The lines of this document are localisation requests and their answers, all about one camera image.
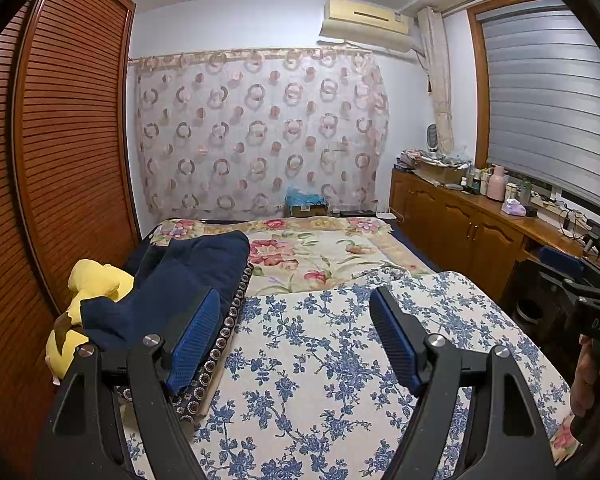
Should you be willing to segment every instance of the wardrobe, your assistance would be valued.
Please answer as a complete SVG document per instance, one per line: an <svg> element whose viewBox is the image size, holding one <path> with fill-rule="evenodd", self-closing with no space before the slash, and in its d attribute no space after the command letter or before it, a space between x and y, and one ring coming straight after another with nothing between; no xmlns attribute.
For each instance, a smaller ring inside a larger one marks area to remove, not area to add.
<svg viewBox="0 0 600 480"><path fill-rule="evenodd" d="M138 243L125 131L131 0L29 0L0 35L0 478L30 477L46 339L74 263Z"/></svg>

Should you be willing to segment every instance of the metal screw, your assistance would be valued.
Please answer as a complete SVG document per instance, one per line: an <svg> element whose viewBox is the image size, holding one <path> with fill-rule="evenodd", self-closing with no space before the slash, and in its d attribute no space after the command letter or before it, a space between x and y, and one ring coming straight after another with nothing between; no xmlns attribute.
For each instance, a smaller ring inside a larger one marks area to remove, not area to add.
<svg viewBox="0 0 600 480"><path fill-rule="evenodd" d="M160 336L157 334L149 334L142 338L142 344L146 346L156 346L160 342Z"/></svg>
<svg viewBox="0 0 600 480"><path fill-rule="evenodd" d="M429 341L429 344L431 346L435 346L436 348L440 348L441 346L444 346L446 343L445 337L440 334L431 334L429 336L429 338L427 339L427 341Z"/></svg>
<svg viewBox="0 0 600 480"><path fill-rule="evenodd" d="M496 354L498 357L502 357L503 359L506 359L511 355L509 349L503 345L497 345L496 348L494 348L493 353Z"/></svg>
<svg viewBox="0 0 600 480"><path fill-rule="evenodd" d="M80 345L80 348L78 348L78 355L80 357L90 357L91 355L93 355L94 351L95 349L93 348L92 344L85 343L83 345Z"/></svg>

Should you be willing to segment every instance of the window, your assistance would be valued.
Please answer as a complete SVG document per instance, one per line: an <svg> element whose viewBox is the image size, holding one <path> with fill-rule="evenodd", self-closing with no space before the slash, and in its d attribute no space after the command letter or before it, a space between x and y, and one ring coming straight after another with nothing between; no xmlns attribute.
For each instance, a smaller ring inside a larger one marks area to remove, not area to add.
<svg viewBox="0 0 600 480"><path fill-rule="evenodd" d="M487 160L600 207L599 48L560 0L474 18L488 74Z"/></svg>

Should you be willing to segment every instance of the white and blue floral fabric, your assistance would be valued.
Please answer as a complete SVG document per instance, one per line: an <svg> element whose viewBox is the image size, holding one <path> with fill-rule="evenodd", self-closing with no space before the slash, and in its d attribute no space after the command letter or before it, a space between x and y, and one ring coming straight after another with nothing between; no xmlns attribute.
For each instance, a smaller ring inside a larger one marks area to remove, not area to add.
<svg viewBox="0 0 600 480"><path fill-rule="evenodd" d="M248 298L208 415L185 428L211 480L380 478L416 399L395 379L368 313L386 285L431 333L463 349L510 348L551 436L570 412L569 387L538 347L466 277L412 278L377 269L332 290ZM458 391L437 479L458 460L471 391ZM130 405L125 431L136 473L152 478Z"/></svg>

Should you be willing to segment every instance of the yellowed air conditioner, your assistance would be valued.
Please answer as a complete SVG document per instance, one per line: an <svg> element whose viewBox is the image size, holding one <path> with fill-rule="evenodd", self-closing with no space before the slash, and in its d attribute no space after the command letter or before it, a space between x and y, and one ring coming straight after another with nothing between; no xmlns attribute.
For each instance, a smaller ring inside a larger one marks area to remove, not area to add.
<svg viewBox="0 0 600 480"><path fill-rule="evenodd" d="M407 17L347 0L329 0L324 6L321 36L384 46L400 52L413 47Z"/></svg>

